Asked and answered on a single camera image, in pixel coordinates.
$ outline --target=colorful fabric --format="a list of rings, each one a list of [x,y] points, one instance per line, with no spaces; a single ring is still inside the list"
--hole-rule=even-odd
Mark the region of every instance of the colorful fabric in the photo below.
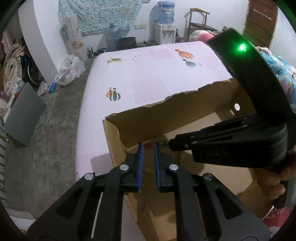
[[[266,53],[261,52],[261,56],[281,84],[289,103],[296,104],[296,82],[293,79],[292,75]]]
[[[64,18],[77,15],[81,34],[104,32],[110,22],[129,30],[139,13],[141,4],[150,0],[59,0],[59,22],[62,36],[65,32]]]
[[[278,59],[275,57],[275,55],[272,54],[272,52],[266,48],[266,47],[260,47],[258,46],[257,49],[260,51],[260,52],[264,52],[266,53],[267,55],[269,55],[274,62],[278,63],[280,66],[283,66],[284,67],[284,64]]]
[[[289,217],[289,211],[287,208],[273,209],[266,217],[263,219],[263,223],[269,228],[272,236],[284,225]]]
[[[207,43],[208,40],[213,38],[214,35],[209,33],[206,30],[195,30],[189,37],[189,42],[194,42],[194,41],[201,41],[203,43]]]
[[[274,55],[274,57],[283,63],[284,68],[285,68],[289,73],[292,73],[292,71],[291,71],[291,68],[292,68],[292,67],[291,67],[291,66],[290,66],[285,60],[283,60],[280,56],[277,56],[277,55]]]
[[[294,80],[296,80],[296,69],[294,68],[294,66],[291,66],[291,71],[290,73],[292,72],[292,77]]]

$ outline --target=hand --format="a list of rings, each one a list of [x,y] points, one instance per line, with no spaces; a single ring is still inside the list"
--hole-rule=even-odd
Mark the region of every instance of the hand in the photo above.
[[[277,199],[285,193],[285,187],[280,182],[296,178],[296,146],[293,147],[285,158],[287,166],[280,172],[270,172],[263,168],[255,168],[257,183],[263,194],[271,200]]]

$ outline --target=plastic bag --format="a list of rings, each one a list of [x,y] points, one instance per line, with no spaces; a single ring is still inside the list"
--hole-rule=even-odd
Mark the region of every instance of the plastic bag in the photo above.
[[[22,81],[19,77],[14,76],[11,81],[5,83],[7,85],[7,96],[15,95],[21,90],[25,82]]]
[[[74,79],[79,78],[86,71],[84,62],[74,54],[69,55],[60,67],[60,74],[54,78],[54,81],[60,85],[68,85]]]

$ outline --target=green can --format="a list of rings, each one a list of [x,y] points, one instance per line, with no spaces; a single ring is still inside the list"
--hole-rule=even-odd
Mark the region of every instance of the green can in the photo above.
[[[92,47],[88,46],[87,52],[88,52],[90,58],[94,57],[94,51],[92,50]]]

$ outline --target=hot air balloon sticker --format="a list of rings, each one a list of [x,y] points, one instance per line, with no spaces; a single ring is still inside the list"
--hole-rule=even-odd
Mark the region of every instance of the hot air balloon sticker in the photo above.
[[[110,98],[110,96],[113,94],[112,88],[109,88],[108,93],[106,94],[107,98]]]
[[[183,52],[180,51],[179,49],[175,49],[176,52],[179,52],[179,56],[181,58],[186,58],[186,59],[192,59],[193,58],[193,54],[192,53],[188,53],[188,52]]]
[[[117,101],[117,100],[120,100],[120,98],[121,98],[121,95],[116,92],[116,88],[113,88],[113,93],[109,97],[109,100],[111,100],[111,101]]]
[[[183,59],[183,61],[185,61],[185,62],[186,62],[186,65],[189,66],[189,67],[191,67],[191,68],[193,68],[193,67],[196,66],[196,64],[193,63],[193,62],[187,61],[187,60],[185,60],[185,59]]]

